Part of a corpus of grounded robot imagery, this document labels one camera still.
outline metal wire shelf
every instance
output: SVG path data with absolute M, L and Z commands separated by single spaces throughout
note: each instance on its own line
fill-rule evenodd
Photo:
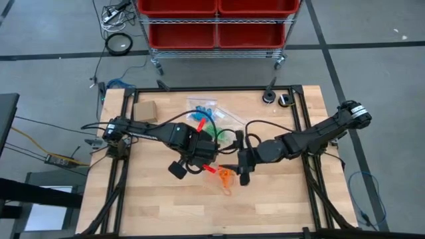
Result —
M 143 24 L 290 24 L 293 19 L 150 19 L 139 20 Z
M 152 49 L 155 58 L 280 58 L 281 49 L 261 50 L 157 50 Z

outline black metal frame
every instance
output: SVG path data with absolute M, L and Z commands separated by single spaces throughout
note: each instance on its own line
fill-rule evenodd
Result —
M 290 94 L 290 96 L 294 97 L 295 94 L 299 96 L 300 104 L 301 104 L 301 110 L 304 115 L 305 125 L 306 127 L 311 127 L 311 123 L 309 120 L 308 112 L 307 112 L 307 105 L 305 104 L 305 98 L 303 94 L 303 88 L 300 85 L 293 85 L 293 86 L 274 86 L 272 88 L 273 90 L 287 90 Z M 122 104 L 121 109 L 121 116 L 126 115 L 126 110 L 128 107 L 129 97 L 133 95 L 133 104 L 137 103 L 139 94 L 140 93 L 150 93 L 150 92 L 205 92 L 205 91 L 244 91 L 244 90 L 264 90 L 263 86 L 228 86 L 228 87 L 199 87 L 199 88 L 171 88 L 164 90 L 163 88 L 141 88 L 141 89 L 126 89 L 124 93 L 124 100 Z M 295 103 L 292 106 L 292 115 L 294 117 L 294 122 L 296 125 L 296 130 L 301 130 L 301 124 L 298 116 L 298 106 Z M 309 168 L 309 159 L 307 155 L 303 155 L 302 157 L 303 161 L 303 168 L 305 174 L 311 173 Z M 321 173 L 321 167 L 319 163 L 319 158 L 316 157 L 313 160 L 314 167 L 316 168 L 317 173 L 317 179 L 319 181 L 319 188 L 322 192 L 326 192 L 325 184 L 323 180 L 323 175 Z M 110 171 L 110 179 L 108 183 L 108 191 L 106 197 L 108 198 L 110 194 L 112 193 L 114 189 L 114 182 L 116 180 L 116 173 L 118 170 L 118 161 L 114 160 L 112 163 L 111 171 Z M 123 164 L 123 173 L 125 181 L 127 181 L 127 171 L 128 171 L 128 160 L 124 161 Z M 308 195 L 309 195 L 309 201 L 311 205 L 311 213 L 313 215 L 313 221 L 315 224 L 315 229 L 319 230 L 321 228 L 321 222 L 319 217 L 319 209 L 317 207 L 317 201 L 315 197 L 315 192 L 313 188 L 307 183 L 308 188 Z M 119 234 L 120 233 L 120 226 L 121 226 L 121 219 L 122 219 L 122 210 L 124 205 L 124 195 L 125 191 L 122 190 L 119 197 L 118 197 L 118 204 L 116 209 L 116 217 L 114 222 L 114 230 L 112 233 Z M 329 214 L 329 212 L 325 209 L 325 217 L 327 221 L 327 225 L 329 228 L 333 228 L 333 221 Z M 102 222 L 101 227 L 101 234 L 105 234 L 108 232 L 108 221 L 109 216 L 107 215 L 105 219 Z M 229 235 L 188 235 L 188 236 L 120 236 L 120 238 L 206 238 L 206 237 L 218 237 L 221 236 L 224 238 L 307 238 L 310 235 L 308 228 L 303 228 L 303 232 L 286 232 L 286 233 L 273 233 L 273 234 L 229 234 Z

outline yellow cable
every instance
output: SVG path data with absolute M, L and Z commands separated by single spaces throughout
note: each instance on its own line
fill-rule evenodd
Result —
M 30 135 L 27 135 L 26 133 L 24 133 L 24 132 L 22 132 L 21 130 L 19 130 L 19 129 L 16 129 L 16 128 L 14 128 L 14 127 L 11 127 L 11 129 L 13 129 L 13 130 L 15 130 L 17 133 L 20 133 L 21 135 L 24 135 L 26 138 L 28 138 L 29 140 L 31 140 L 31 142 L 33 142 L 39 149 L 41 149 L 41 151 L 43 151 L 43 152 L 45 152 L 46 154 L 49 154 L 49 155 L 52 155 L 52 156 L 55 156 L 55 157 L 57 157 L 57 158 L 59 158 L 59 159 L 63 159 L 63 160 L 66 160 L 66 161 L 69 161 L 69 162 L 73 162 L 73 163 L 76 163 L 76 164 L 78 164 L 78 165 L 82 165 L 82 166 L 90 166 L 89 164 L 86 164 L 86 163 L 81 163 L 81 162 L 79 162 L 79 161 L 77 161 L 77 160 L 73 160 L 73 159 L 70 159 L 70 158 L 68 158 L 68 157 L 64 157 L 64 156 L 61 156 L 61 155 L 57 155 L 56 153 L 51 153 L 51 152 L 49 152 L 49 151 L 47 151 L 46 149 L 43 149 L 40 145 L 39 145 L 39 143 L 37 143 Z

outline red bin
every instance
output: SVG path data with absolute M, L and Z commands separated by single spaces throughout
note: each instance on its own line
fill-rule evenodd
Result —
M 218 0 L 139 0 L 139 12 L 152 18 L 214 17 Z
M 149 43 L 156 49 L 211 49 L 214 24 L 150 24 Z
M 218 46 L 221 48 L 282 48 L 284 24 L 219 24 Z
M 286 18 L 296 13 L 299 0 L 219 0 L 221 17 Z

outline power strip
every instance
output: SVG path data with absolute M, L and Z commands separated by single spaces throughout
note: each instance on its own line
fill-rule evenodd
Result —
M 109 16 L 107 16 L 107 17 L 105 17 L 104 19 L 103 19 L 103 22 L 104 23 L 108 23 L 108 21 L 111 21 L 111 19 L 113 19 L 116 15 L 118 15 L 118 13 L 120 13 L 120 11 L 118 11 L 118 10 L 114 10 L 112 13 L 111 13 L 111 16 L 109 17 Z

